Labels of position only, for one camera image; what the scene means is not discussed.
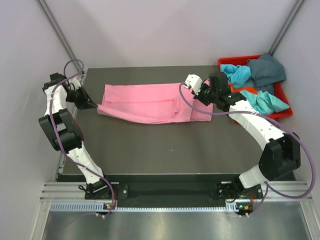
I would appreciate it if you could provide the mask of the pink t shirt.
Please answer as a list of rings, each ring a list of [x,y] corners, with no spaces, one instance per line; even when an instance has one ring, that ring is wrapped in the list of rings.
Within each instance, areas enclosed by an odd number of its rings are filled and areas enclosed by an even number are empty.
[[[97,113],[140,124],[210,122],[182,99],[179,83],[105,85]]]

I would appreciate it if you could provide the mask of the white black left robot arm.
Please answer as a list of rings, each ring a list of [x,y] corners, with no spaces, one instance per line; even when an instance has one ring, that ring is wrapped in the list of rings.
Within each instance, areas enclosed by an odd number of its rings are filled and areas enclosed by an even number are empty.
[[[113,185],[106,179],[102,169],[93,161],[84,144],[84,135],[66,103],[73,103],[78,110],[96,109],[97,104],[89,97],[80,81],[67,79],[53,73],[43,85],[46,95],[46,112],[38,122],[51,146],[77,165],[85,177],[86,186],[78,188],[89,200],[115,201]]]

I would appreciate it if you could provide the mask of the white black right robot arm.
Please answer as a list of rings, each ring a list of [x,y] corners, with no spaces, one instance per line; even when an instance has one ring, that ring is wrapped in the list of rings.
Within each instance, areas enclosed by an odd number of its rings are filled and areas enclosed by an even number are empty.
[[[258,164],[232,180],[233,192],[237,197],[245,198],[251,193],[252,187],[278,180],[300,167],[298,138],[274,126],[265,115],[259,116],[242,93],[231,91],[223,72],[211,74],[209,83],[205,83],[198,75],[190,74],[185,84],[194,99],[205,106],[215,104],[240,124],[262,149]]]

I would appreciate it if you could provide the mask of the light blue t shirt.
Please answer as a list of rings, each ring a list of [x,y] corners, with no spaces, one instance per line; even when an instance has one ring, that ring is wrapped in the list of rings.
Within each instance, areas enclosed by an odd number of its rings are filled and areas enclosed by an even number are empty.
[[[220,71],[227,76],[228,83],[235,89],[243,87],[251,77],[251,69],[246,65],[221,64]]]

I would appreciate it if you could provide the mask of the orange t shirt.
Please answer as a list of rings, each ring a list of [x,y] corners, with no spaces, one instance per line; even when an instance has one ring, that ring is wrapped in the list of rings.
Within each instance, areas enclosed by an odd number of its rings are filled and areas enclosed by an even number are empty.
[[[252,87],[252,86],[245,86],[245,87],[240,87],[240,88],[234,88],[234,86],[233,86],[231,83],[229,83],[228,85],[229,85],[230,90],[231,90],[232,93],[233,93],[233,92],[241,92],[241,91],[248,91],[249,93],[255,94],[255,95],[258,93],[258,91],[257,91],[254,87]]]

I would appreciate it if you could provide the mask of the red plastic bin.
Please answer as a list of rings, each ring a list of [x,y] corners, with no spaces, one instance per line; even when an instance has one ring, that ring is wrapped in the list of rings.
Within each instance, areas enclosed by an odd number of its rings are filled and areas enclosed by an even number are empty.
[[[293,114],[281,87],[286,80],[284,66],[270,54],[224,57],[218,65],[227,75],[231,91],[244,95],[260,114],[275,120]]]

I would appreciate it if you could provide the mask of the teal t shirt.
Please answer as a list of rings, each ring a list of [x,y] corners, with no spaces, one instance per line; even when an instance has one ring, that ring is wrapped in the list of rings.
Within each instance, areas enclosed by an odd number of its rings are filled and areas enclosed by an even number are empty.
[[[252,94],[243,90],[240,93],[246,98],[252,108],[262,115],[271,115],[290,108],[287,103],[266,91],[262,92],[260,90],[257,94]]]

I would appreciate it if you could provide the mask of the grey blue t shirt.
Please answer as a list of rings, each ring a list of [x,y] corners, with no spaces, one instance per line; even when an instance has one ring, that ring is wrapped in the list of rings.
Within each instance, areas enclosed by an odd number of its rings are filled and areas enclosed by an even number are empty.
[[[257,91],[275,94],[274,84],[287,79],[284,66],[272,55],[265,53],[257,59],[247,61],[251,77],[249,86]]]

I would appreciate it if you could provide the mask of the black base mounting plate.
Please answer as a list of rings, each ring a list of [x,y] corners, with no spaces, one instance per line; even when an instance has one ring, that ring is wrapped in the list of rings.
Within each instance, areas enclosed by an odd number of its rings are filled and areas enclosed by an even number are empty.
[[[116,200],[129,200],[136,197],[160,196],[205,196],[212,200],[261,199],[260,185],[240,191],[230,182],[126,182],[113,184]]]

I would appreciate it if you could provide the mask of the left aluminium corner post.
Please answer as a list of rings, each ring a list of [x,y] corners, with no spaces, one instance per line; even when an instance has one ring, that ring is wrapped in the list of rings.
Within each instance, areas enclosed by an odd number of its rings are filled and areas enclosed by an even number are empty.
[[[53,32],[55,33],[57,39],[61,43],[64,51],[70,60],[75,60],[77,57],[72,50],[65,34],[63,33],[58,21],[56,20],[51,8],[49,7],[46,0],[36,0],[40,10],[43,12],[45,18],[47,19],[49,25],[51,26]]]

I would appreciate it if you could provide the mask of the aluminium corner post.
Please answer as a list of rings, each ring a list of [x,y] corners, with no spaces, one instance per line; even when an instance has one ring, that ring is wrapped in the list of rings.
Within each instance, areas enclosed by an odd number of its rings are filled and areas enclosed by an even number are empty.
[[[43,12],[45,18],[47,19],[49,25],[51,26],[53,32],[55,33],[57,39],[61,43],[64,51],[70,60],[75,60],[77,57],[72,50],[65,34],[63,33],[58,21],[56,20],[51,8],[49,7],[46,0],[36,0],[40,10]]]
[[[296,0],[294,2],[292,9],[289,11],[288,16],[286,17],[271,47],[269,48],[268,54],[270,54],[271,56],[275,54],[276,50],[278,49],[282,40],[284,39],[286,33],[290,29],[295,18],[298,16],[298,13],[301,11],[305,3],[306,3],[306,0]]]

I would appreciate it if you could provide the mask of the right aluminium corner post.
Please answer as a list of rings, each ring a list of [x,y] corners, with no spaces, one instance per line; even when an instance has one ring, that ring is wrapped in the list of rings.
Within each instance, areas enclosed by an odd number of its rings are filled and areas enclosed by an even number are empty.
[[[292,9],[289,11],[288,16],[286,17],[271,47],[269,48],[268,54],[270,54],[271,56],[275,54],[276,50],[278,49],[282,40],[284,39],[286,33],[290,29],[295,18],[298,16],[298,13],[301,11],[305,3],[306,3],[306,0],[296,0],[294,2]]]

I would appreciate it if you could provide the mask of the aluminium frame rail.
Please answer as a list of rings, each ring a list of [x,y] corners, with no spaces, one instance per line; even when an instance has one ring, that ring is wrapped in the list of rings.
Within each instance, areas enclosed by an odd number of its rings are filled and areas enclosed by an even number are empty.
[[[49,182],[45,183],[40,199],[43,201],[76,202],[85,200],[85,192],[78,186],[80,182]],[[297,197],[307,192],[309,186],[305,181],[270,181],[269,186],[261,184],[257,192],[266,195],[265,201],[289,202],[289,201],[312,201],[313,197],[308,195],[293,199],[284,195]]]

